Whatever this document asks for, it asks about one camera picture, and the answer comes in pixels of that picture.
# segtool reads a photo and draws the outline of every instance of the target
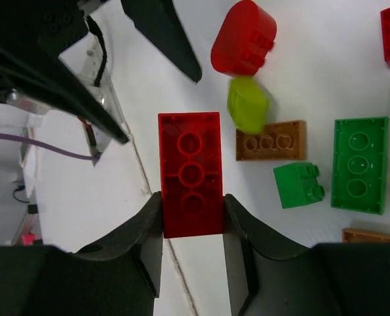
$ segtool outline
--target green lego brick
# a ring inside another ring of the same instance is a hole
[[[388,134],[387,117],[335,121],[332,207],[383,214]]]
[[[274,169],[283,209],[322,201],[325,191],[319,185],[319,168],[312,163],[290,163]]]
[[[237,77],[230,80],[227,108],[240,131],[256,135],[266,124],[269,100],[251,77]]]

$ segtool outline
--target white floor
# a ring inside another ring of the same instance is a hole
[[[382,9],[390,7],[390,0],[257,3],[276,19],[278,33],[276,45],[256,79],[272,98],[273,121],[307,121],[308,160],[321,170],[325,200],[310,207],[282,210],[272,170],[286,162],[235,162],[235,130],[226,112],[229,78],[213,71],[209,61],[210,48],[234,0],[174,1],[203,67],[203,79],[197,85],[134,30],[119,0],[111,0],[94,17],[105,33],[109,71],[152,191],[160,190],[158,113],[220,111],[224,193],[234,194],[254,216],[306,246],[340,242],[341,230],[348,226],[390,232],[390,181],[383,216],[330,207],[334,120],[390,118],[390,69],[383,60],[379,16]],[[85,153],[85,143],[69,140],[70,135],[83,133],[71,127],[75,124],[71,120],[57,126],[56,119],[51,133],[54,129],[59,133],[43,138]],[[130,185],[128,180],[141,179],[139,169],[129,168],[129,162],[135,163],[130,147],[112,145],[109,150],[95,169],[89,167],[91,163],[51,158],[51,153],[44,153],[44,164],[50,165],[45,168],[51,170],[42,171],[43,181],[53,181],[59,170],[67,171],[63,175],[67,181],[62,185],[57,182],[44,193],[47,207],[59,197],[69,201],[59,205],[56,214],[55,210],[46,212],[47,236],[58,245],[78,249],[125,221],[129,214],[124,209],[138,210],[146,200],[142,192],[145,184]],[[77,209],[85,212],[74,215],[72,210]],[[176,239],[172,245],[198,315],[229,315],[222,237]],[[170,274],[163,276],[162,286],[170,289],[162,292],[161,311],[157,308],[156,315],[192,315],[179,282],[172,288],[176,277],[172,264],[166,266]],[[174,297],[164,299],[167,295]],[[177,303],[186,306],[186,314],[172,314],[170,308]]]

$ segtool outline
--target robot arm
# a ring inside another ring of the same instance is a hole
[[[88,33],[85,15],[103,2],[0,0],[0,102],[6,103],[16,90],[83,117],[126,143],[119,125],[58,58]],[[122,0],[122,6],[135,27],[182,72],[193,81],[201,79],[201,67],[170,0]]]

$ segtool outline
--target green 2x4 lego brick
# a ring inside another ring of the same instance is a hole
[[[332,207],[383,214],[388,131],[387,117],[335,121]]]
[[[290,163],[274,169],[283,209],[322,201],[325,191],[316,177],[319,168],[312,163]]]

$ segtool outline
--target tan lego brick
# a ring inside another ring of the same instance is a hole
[[[343,242],[390,242],[390,234],[353,228],[342,230]]]
[[[306,122],[268,124],[260,135],[236,130],[237,161],[305,160]]]

